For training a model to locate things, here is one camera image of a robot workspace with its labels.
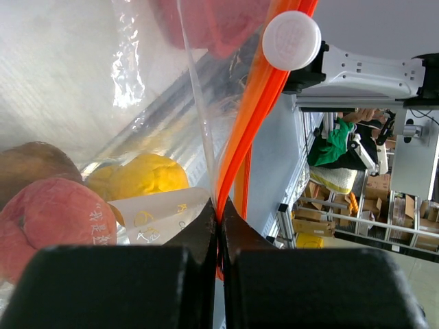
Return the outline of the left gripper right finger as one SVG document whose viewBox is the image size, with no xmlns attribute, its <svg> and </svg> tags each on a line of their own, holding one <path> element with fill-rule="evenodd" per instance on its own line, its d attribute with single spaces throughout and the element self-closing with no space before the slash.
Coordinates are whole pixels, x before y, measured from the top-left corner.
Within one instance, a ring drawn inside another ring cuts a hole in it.
<svg viewBox="0 0 439 329">
<path fill-rule="evenodd" d="M 270 270 L 263 265 L 275 247 L 239 215 L 228 199 L 220 224 L 227 328 L 264 328 Z"/>
</svg>

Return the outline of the red orange peach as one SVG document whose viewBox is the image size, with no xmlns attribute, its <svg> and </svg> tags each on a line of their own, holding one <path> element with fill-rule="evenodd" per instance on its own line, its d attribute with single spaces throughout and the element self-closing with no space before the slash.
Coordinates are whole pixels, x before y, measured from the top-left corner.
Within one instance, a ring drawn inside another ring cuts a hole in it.
<svg viewBox="0 0 439 329">
<path fill-rule="evenodd" d="M 91 189 L 64 178 L 36 181 L 1 211 L 1 278 L 17 283 L 28 262 L 51 245 L 114 245 L 117 220 Z"/>
</svg>

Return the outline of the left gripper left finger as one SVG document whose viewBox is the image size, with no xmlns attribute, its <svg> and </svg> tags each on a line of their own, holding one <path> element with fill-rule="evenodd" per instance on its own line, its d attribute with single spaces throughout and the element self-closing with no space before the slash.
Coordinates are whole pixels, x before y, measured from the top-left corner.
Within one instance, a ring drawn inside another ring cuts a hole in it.
<svg viewBox="0 0 439 329">
<path fill-rule="evenodd" d="M 213 202 L 165 244 L 177 247 L 181 261 L 176 276 L 176 327 L 211 328 L 217 267 L 217 222 Z"/>
</svg>

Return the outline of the clear zip top bag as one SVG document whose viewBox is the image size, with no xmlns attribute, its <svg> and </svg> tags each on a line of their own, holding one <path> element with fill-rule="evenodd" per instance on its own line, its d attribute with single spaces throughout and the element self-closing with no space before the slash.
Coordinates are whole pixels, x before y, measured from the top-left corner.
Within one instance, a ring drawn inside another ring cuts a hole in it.
<svg viewBox="0 0 439 329">
<path fill-rule="evenodd" d="M 211 200 L 246 216 L 252 143 L 308 57 L 316 1 L 2 1 L 1 152 L 61 149 L 81 185 L 140 154 L 189 188 L 106 202 L 114 245 L 162 245 Z"/>
</svg>

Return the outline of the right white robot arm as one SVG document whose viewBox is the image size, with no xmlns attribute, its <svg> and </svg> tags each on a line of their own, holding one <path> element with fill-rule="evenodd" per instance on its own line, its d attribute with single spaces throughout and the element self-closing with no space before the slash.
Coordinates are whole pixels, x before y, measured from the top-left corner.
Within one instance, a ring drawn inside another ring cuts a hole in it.
<svg viewBox="0 0 439 329">
<path fill-rule="evenodd" d="M 397 101 L 432 103 L 438 100 L 438 54 L 389 60 L 344 51 L 323 41 L 310 64 L 289 74 L 283 93 L 297 95 L 324 86 L 364 90 Z"/>
</svg>

